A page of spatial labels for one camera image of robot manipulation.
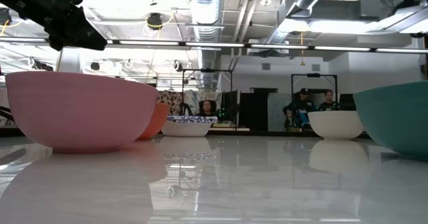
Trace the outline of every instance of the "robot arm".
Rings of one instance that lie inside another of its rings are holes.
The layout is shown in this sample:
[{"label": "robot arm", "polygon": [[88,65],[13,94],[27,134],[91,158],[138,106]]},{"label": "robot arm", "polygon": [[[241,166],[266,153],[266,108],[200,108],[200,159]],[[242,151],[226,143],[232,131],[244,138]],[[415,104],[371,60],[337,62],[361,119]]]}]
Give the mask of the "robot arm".
[{"label": "robot arm", "polygon": [[49,44],[56,50],[64,46],[104,50],[107,41],[86,20],[83,0],[0,0],[18,12],[22,19],[31,19],[44,27]]}]

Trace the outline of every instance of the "glossy table surface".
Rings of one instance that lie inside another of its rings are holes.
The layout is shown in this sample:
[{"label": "glossy table surface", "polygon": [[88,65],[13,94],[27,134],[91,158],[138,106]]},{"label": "glossy table surface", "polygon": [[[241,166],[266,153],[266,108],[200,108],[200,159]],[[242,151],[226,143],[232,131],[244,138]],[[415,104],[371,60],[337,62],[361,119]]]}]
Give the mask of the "glossy table surface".
[{"label": "glossy table surface", "polygon": [[108,154],[0,138],[1,224],[426,223],[428,163],[368,140],[157,136]]}]

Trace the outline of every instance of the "cap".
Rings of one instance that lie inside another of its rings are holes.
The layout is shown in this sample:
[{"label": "cap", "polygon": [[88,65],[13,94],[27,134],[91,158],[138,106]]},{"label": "cap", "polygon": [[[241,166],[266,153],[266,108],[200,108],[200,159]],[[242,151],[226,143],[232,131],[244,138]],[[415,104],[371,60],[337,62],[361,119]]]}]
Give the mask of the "cap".
[{"label": "cap", "polygon": [[302,88],[302,89],[300,90],[300,93],[301,93],[301,94],[309,94],[309,89],[307,89],[307,88]]}]

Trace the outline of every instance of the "yellow cable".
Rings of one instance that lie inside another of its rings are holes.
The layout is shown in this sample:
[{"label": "yellow cable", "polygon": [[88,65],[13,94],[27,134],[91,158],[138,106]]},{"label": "yellow cable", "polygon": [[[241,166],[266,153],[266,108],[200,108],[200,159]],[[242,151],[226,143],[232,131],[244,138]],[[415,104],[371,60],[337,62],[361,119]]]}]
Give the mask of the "yellow cable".
[{"label": "yellow cable", "polygon": [[5,33],[6,26],[7,26],[8,23],[9,23],[9,20],[7,20],[6,23],[5,23],[5,25],[3,26],[3,29],[1,30],[0,37],[3,37],[3,34]]},{"label": "yellow cable", "polygon": [[[159,40],[160,36],[161,36],[161,30],[158,30],[158,38],[156,39],[156,41]],[[148,67],[147,76],[146,76],[146,80],[144,81],[144,83],[147,83],[148,75],[150,74],[150,71],[152,69],[152,64],[153,64],[153,59],[154,59],[154,53],[156,53],[156,50],[153,51],[152,61],[150,62],[150,66]]]},{"label": "yellow cable", "polygon": [[[303,45],[303,32],[300,34],[300,44]],[[305,62],[303,61],[303,59],[304,59],[304,53],[305,53],[305,51],[302,50],[302,63],[300,64],[301,66],[305,65]]]},{"label": "yellow cable", "polygon": [[14,24],[14,25],[9,25],[9,26],[6,26],[6,27],[16,27],[16,26],[18,26],[19,24],[21,24],[22,22],[19,22],[19,23],[16,23],[16,24]]},{"label": "yellow cable", "polygon": [[163,27],[163,26],[165,26],[165,25],[167,25],[167,24],[169,24],[170,22],[171,22],[171,20],[173,20],[173,17],[174,17],[174,13],[173,12],[171,12],[171,17],[169,18],[169,20],[166,22],[166,23],[163,23],[163,24],[161,24],[161,25],[151,25],[151,24],[149,24],[148,23],[148,17],[146,17],[146,24],[148,25],[148,26],[150,26],[150,27]]}]

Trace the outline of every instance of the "pink bowl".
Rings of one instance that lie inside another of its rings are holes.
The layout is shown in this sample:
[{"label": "pink bowl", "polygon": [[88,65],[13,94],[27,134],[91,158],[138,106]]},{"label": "pink bowl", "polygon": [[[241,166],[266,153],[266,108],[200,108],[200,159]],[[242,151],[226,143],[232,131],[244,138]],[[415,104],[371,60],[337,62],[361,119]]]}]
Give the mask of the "pink bowl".
[{"label": "pink bowl", "polygon": [[158,95],[146,84],[60,72],[8,74],[6,86],[22,132],[62,153],[110,152],[132,142]]}]

